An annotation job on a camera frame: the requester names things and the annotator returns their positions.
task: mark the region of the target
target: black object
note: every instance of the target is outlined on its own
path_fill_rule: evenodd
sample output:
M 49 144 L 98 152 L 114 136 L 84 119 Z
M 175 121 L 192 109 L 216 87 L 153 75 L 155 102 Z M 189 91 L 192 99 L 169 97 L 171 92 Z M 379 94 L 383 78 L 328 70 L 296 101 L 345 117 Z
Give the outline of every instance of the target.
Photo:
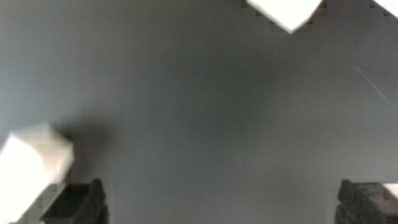
M 398 224 L 398 199 L 381 183 L 342 181 L 336 224 Z
M 100 179 L 91 184 L 70 184 L 45 213 L 45 224 L 95 224 L 104 223 L 105 193 Z
M 57 185 L 52 185 L 17 224 L 107 224 L 109 207 L 102 180 L 95 179 L 89 184 L 68 184 L 63 192 L 56 192 Z M 47 202 L 49 198 L 56 199 L 52 204 Z

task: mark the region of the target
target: white triangle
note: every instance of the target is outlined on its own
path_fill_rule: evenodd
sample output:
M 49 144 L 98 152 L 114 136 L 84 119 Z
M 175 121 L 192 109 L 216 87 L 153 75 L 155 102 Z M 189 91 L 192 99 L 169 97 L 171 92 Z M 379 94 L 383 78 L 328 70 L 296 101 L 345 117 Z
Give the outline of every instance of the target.
M 294 33 L 306 24 L 322 0 L 248 0 L 281 28 Z
M 398 0 L 375 0 L 390 13 L 398 17 Z

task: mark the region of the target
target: dark object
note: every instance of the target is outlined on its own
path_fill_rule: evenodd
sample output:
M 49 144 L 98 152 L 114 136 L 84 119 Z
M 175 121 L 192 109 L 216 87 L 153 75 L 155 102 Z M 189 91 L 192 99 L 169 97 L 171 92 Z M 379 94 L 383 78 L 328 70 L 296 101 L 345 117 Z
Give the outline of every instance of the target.
M 66 186 L 41 220 L 47 224 L 95 224 L 105 209 L 104 185 L 95 179 L 91 184 Z
M 336 224 L 398 224 L 398 199 L 381 183 L 342 181 Z
M 100 179 L 89 184 L 68 184 L 61 190 L 57 185 L 47 188 L 17 224 L 107 224 L 109 207 Z
M 335 220 L 336 224 L 361 224 L 358 219 L 352 217 L 343 205 L 338 206 Z

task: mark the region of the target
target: gray wall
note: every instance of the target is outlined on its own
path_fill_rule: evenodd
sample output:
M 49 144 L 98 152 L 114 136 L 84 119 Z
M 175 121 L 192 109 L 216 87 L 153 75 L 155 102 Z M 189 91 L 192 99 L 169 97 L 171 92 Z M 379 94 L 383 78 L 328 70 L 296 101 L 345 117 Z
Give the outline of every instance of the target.
M 72 131 L 113 223 L 331 224 L 342 178 L 398 181 L 398 19 L 331 0 L 306 30 L 240 0 L 2 1 L 0 134 Z

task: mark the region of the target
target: white paper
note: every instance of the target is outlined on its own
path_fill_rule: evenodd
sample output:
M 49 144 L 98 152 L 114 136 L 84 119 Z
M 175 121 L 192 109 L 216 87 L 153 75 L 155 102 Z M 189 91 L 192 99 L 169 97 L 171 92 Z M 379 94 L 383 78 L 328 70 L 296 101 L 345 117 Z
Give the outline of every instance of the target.
M 0 153 L 0 224 L 17 222 L 73 164 L 73 144 L 50 126 L 13 132 Z
M 313 16 L 322 0 L 248 0 L 248 3 L 294 33 Z
M 398 0 L 375 0 L 390 13 L 398 17 Z

